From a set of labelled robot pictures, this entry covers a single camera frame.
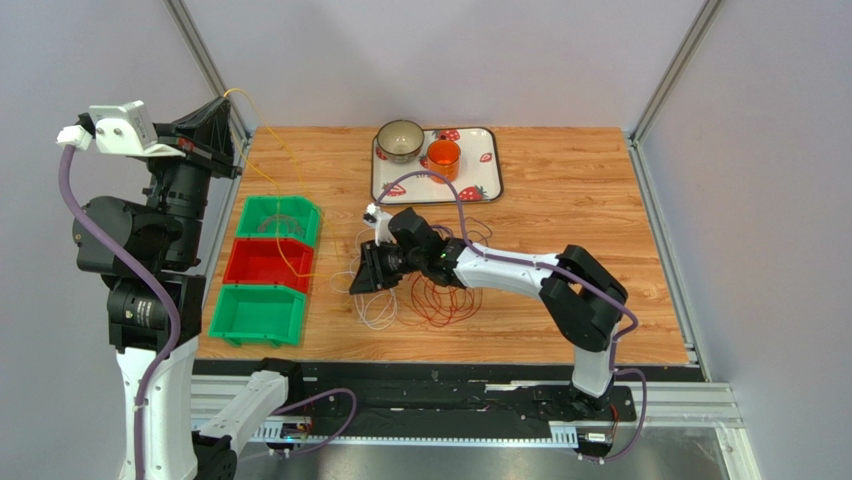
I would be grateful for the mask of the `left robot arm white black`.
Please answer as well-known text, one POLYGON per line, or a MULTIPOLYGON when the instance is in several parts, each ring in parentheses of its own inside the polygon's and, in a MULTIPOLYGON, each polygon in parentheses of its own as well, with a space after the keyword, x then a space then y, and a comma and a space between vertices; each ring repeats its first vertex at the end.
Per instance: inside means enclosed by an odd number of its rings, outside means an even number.
POLYGON ((153 122, 140 101, 91 106, 57 136, 76 264, 108 290, 108 340, 125 399, 123 479, 233 478, 254 432, 302 384, 299 365, 265 359, 222 410, 199 428, 191 425, 206 285, 194 273, 202 221, 211 181, 241 173, 230 114, 224 97, 166 123, 153 122), (74 155, 89 148, 142 162, 151 176, 144 202, 79 202, 70 170, 74 155))

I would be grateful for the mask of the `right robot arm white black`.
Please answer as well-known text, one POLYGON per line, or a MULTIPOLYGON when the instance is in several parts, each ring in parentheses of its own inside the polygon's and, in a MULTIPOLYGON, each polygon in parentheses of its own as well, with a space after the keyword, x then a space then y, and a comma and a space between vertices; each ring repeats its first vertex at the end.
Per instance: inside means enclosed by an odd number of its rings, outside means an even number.
POLYGON ((628 295, 588 251, 576 245, 547 255, 492 249, 441 236, 411 208, 391 215, 370 204, 363 221, 374 237, 360 246, 350 294, 390 290, 418 273, 441 287, 494 289, 537 299, 573 345, 573 388, 595 399, 609 392, 613 335, 626 314, 628 295))

